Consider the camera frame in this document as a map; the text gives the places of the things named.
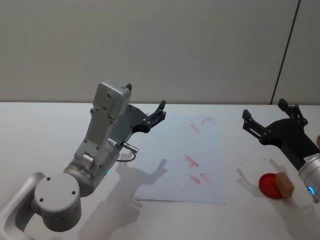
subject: blue led light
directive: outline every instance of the blue led light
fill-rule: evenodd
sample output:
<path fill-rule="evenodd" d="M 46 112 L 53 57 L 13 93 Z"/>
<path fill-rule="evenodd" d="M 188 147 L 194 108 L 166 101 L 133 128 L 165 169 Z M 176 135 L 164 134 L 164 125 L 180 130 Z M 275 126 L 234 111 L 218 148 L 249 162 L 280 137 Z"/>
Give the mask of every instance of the blue led light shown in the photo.
<path fill-rule="evenodd" d="M 315 194 L 316 194 L 315 190 L 314 190 L 312 187 L 308 186 L 308 190 L 310 191 L 310 193 L 311 193 L 312 195 L 315 195 Z"/>

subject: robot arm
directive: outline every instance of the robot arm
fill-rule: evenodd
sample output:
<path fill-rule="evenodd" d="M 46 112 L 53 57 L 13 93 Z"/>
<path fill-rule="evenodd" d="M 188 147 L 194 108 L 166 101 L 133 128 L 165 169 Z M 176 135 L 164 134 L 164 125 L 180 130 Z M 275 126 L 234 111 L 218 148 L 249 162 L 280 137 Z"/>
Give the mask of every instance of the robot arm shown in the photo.
<path fill-rule="evenodd" d="M 150 116 L 128 104 L 131 89 L 131 84 L 121 86 L 112 80 L 98 85 L 91 121 L 73 160 L 63 173 L 47 177 L 35 173 L 16 190 L 0 209 L 0 240 L 32 240 L 24 229 L 34 213 L 56 232 L 78 223 L 81 198 L 94 192 L 120 150 L 127 148 L 134 156 L 138 152 L 127 143 L 131 135 L 148 133 L 166 117 L 165 101 Z"/>
<path fill-rule="evenodd" d="M 288 105 L 280 99 L 278 107 L 289 118 L 273 122 L 267 127 L 257 123 L 246 109 L 243 111 L 243 129 L 259 139 L 263 145 L 278 147 L 298 170 L 298 174 L 308 188 L 313 201 L 320 199 L 320 149 L 305 134 L 308 121 L 299 106 Z"/>

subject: white table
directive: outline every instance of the white table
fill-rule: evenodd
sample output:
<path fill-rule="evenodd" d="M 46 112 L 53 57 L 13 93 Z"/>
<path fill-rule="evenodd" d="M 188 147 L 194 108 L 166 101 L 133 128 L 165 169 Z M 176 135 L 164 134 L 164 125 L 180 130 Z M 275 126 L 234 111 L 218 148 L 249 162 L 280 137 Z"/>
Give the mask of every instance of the white table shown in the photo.
<path fill-rule="evenodd" d="M 157 107 L 136 106 L 149 113 Z M 34 172 L 63 171 L 85 136 L 91 107 L 89 103 L 0 103 L 0 202 Z M 261 145 L 242 129 L 243 109 L 265 126 L 287 117 L 274 105 L 165 108 L 167 118 L 206 113 L 219 124 L 227 204 L 131 201 L 132 191 L 143 184 L 130 179 L 136 164 L 132 162 L 128 168 L 114 166 L 95 192 L 81 199 L 82 217 L 73 229 L 50 231 L 35 215 L 26 233 L 37 240 L 319 239 L 320 204 L 312 203 L 298 172 L 278 148 Z M 320 106 L 301 106 L 301 111 L 309 121 L 305 132 L 315 141 L 320 134 Z M 130 142 L 139 147 L 142 137 L 143 133 L 135 134 Z M 257 187 L 260 176 L 283 169 L 295 185 L 293 197 L 263 196 Z"/>

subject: red lid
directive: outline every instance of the red lid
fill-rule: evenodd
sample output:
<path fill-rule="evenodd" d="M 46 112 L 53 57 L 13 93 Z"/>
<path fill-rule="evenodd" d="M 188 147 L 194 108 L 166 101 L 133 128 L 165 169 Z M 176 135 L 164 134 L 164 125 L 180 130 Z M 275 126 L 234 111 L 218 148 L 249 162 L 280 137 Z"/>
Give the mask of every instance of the red lid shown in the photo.
<path fill-rule="evenodd" d="M 276 186 L 276 174 L 274 173 L 267 173 L 260 177 L 259 189 L 264 195 L 266 195 L 269 198 L 282 198 L 282 195 Z"/>

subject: red stain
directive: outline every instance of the red stain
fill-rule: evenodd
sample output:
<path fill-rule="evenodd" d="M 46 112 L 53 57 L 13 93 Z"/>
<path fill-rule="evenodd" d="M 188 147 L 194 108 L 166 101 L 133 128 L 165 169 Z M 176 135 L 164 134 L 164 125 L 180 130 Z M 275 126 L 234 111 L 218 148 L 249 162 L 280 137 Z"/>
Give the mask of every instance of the red stain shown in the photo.
<path fill-rule="evenodd" d="M 199 164 L 193 160 L 191 157 L 189 157 L 188 155 L 185 154 L 185 160 L 189 163 L 189 167 L 192 168 L 192 167 L 199 167 Z"/>
<path fill-rule="evenodd" d="M 190 124 L 190 127 L 197 133 L 201 133 L 201 130 L 199 128 L 197 128 L 196 124 L 195 123 L 191 123 Z"/>
<path fill-rule="evenodd" d="M 200 173 L 200 176 L 205 180 L 207 184 L 211 183 L 211 179 L 205 173 Z"/>
<path fill-rule="evenodd" d="M 207 117 L 207 118 L 203 119 L 201 122 L 203 124 L 205 124 L 205 123 L 212 123 L 213 121 L 214 121 L 214 119 L 212 117 Z"/>
<path fill-rule="evenodd" d="M 196 176 L 189 175 L 189 177 L 190 177 L 196 184 L 201 183 L 201 180 L 200 180 L 199 178 L 197 178 Z"/>

